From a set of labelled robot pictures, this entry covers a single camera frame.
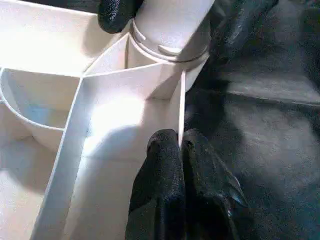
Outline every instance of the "gloved finger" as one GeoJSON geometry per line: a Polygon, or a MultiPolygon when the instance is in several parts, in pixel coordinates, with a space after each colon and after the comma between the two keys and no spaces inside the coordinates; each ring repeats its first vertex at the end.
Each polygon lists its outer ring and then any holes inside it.
{"type": "Polygon", "coordinates": [[[98,10],[100,27],[110,34],[121,32],[142,3],[143,0],[101,0],[98,10]]]}
{"type": "Polygon", "coordinates": [[[125,239],[183,240],[185,184],[177,133],[157,131],[132,188],[125,239]]]}
{"type": "Polygon", "coordinates": [[[220,66],[232,59],[255,31],[256,24],[277,5],[278,1],[234,0],[225,20],[213,30],[210,64],[220,66]]]}
{"type": "Polygon", "coordinates": [[[195,129],[184,133],[183,172],[187,224],[199,239],[258,239],[247,200],[206,137],[195,129]]]}

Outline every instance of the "dark fabric surface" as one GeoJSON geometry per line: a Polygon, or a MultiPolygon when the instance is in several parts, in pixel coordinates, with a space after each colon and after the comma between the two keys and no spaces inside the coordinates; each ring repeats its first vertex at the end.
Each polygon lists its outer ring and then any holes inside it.
{"type": "Polygon", "coordinates": [[[194,88],[185,121],[239,180],[260,239],[320,239],[317,107],[194,88]]]}

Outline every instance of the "black fabric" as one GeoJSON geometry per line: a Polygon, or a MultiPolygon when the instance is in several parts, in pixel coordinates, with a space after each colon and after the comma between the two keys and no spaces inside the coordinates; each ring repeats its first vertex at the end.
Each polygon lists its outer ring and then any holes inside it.
{"type": "Polygon", "coordinates": [[[183,240],[185,234],[185,184],[177,134],[160,130],[149,140],[133,184],[125,239],[183,240]]]}
{"type": "Polygon", "coordinates": [[[238,180],[207,138],[196,129],[188,130],[182,149],[190,239],[258,239],[238,180]]]}
{"type": "Polygon", "coordinates": [[[199,129],[237,177],[260,239],[320,239],[319,107],[223,87],[187,93],[185,128],[199,129]]]}

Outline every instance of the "cylindrical cap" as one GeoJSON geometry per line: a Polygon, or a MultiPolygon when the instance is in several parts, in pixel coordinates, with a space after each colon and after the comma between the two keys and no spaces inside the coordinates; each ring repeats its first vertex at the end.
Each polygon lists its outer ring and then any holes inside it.
{"type": "Polygon", "coordinates": [[[201,56],[210,42],[206,18],[214,0],[144,0],[133,21],[140,47],[168,61],[201,56]]]}

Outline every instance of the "plastic compartment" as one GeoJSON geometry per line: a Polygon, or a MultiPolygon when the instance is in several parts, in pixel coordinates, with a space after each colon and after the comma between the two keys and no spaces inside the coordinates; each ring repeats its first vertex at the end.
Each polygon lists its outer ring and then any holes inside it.
{"type": "Polygon", "coordinates": [[[79,80],[6,68],[0,76],[0,95],[34,138],[56,152],[79,80]]]}
{"type": "Polygon", "coordinates": [[[80,76],[127,31],[108,34],[89,12],[0,0],[0,66],[80,76]]]}
{"type": "Polygon", "coordinates": [[[151,135],[181,142],[185,73],[162,63],[81,81],[33,240],[123,240],[134,178],[151,135]]]}
{"type": "Polygon", "coordinates": [[[0,239],[30,238],[55,156],[0,102],[0,239]]]}
{"type": "Polygon", "coordinates": [[[106,50],[86,71],[87,76],[155,64],[159,59],[143,52],[127,33],[106,50]]]}

